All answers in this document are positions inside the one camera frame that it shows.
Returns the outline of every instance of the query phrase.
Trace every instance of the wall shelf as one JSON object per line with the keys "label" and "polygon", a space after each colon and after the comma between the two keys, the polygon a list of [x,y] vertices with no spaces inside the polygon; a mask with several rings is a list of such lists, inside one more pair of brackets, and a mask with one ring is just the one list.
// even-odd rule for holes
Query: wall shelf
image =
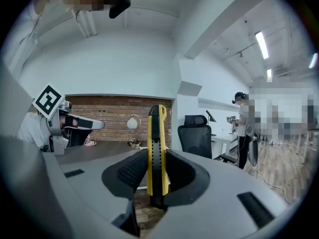
{"label": "wall shelf", "polygon": [[207,108],[207,109],[215,109],[215,110],[222,110],[222,111],[232,111],[238,112],[239,106],[227,104],[223,102],[218,102],[210,99],[205,98],[198,98],[198,107],[199,108]]}

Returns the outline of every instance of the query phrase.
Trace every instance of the chair headrest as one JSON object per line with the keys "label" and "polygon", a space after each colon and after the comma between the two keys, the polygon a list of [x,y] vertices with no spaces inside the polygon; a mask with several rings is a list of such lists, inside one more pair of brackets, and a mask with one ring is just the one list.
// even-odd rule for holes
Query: chair headrest
{"label": "chair headrest", "polygon": [[204,115],[185,115],[185,126],[202,126],[207,124],[207,119]]}

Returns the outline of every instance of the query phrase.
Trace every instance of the brick wall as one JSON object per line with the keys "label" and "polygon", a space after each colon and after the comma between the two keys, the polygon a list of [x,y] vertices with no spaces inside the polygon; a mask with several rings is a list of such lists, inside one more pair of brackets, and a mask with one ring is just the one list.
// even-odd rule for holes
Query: brick wall
{"label": "brick wall", "polygon": [[[129,141],[139,134],[139,137],[147,140],[148,113],[153,105],[164,105],[167,110],[167,117],[164,121],[166,145],[171,148],[171,136],[168,130],[171,129],[171,100],[138,98],[138,97],[107,97],[107,96],[72,96],[67,97],[72,103],[72,113],[78,116],[94,120],[102,120],[105,123],[104,129],[94,130],[91,135],[96,141]],[[131,114],[137,114],[142,126],[138,121],[138,129],[128,129],[127,121]]]}

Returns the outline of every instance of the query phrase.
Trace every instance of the white wall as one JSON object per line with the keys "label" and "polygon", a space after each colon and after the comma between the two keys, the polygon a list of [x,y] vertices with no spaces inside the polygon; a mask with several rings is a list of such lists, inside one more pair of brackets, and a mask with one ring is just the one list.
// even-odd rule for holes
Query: white wall
{"label": "white wall", "polygon": [[174,98],[173,40],[146,30],[64,38],[31,57],[20,84],[35,97],[48,82],[66,95]]}
{"label": "white wall", "polygon": [[[212,133],[217,135],[230,133],[232,125],[226,121],[226,117],[238,116],[238,108],[231,105],[231,101],[236,92],[248,93],[248,86],[237,78],[225,63],[209,52],[203,51],[194,60],[185,57],[180,57],[178,60],[181,80],[201,85],[202,88],[196,97],[179,94],[176,96],[172,109],[172,148],[181,149],[177,128],[184,123],[185,115],[207,117],[205,111],[209,110],[217,120],[210,122]],[[213,157],[216,157],[218,146],[213,144],[212,147]]]}
{"label": "white wall", "polygon": [[209,52],[200,53],[195,62],[203,84],[198,97],[231,104],[237,92],[248,93],[248,86]]}

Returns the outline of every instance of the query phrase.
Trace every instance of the white shirt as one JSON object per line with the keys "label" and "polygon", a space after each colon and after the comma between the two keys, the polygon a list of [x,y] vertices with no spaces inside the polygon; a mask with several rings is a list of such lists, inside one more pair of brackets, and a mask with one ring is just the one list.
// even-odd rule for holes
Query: white shirt
{"label": "white shirt", "polygon": [[36,47],[34,26],[37,19],[32,0],[16,19],[0,50],[1,59],[16,80],[20,77],[23,64]]}
{"label": "white shirt", "polygon": [[244,125],[238,125],[237,135],[245,136],[246,135],[246,126],[248,123],[248,106],[241,104],[239,107],[239,120],[245,120],[246,123]]}
{"label": "white shirt", "polygon": [[35,144],[38,148],[49,144],[50,132],[46,126],[46,118],[35,113],[27,113],[23,119],[17,138]]}

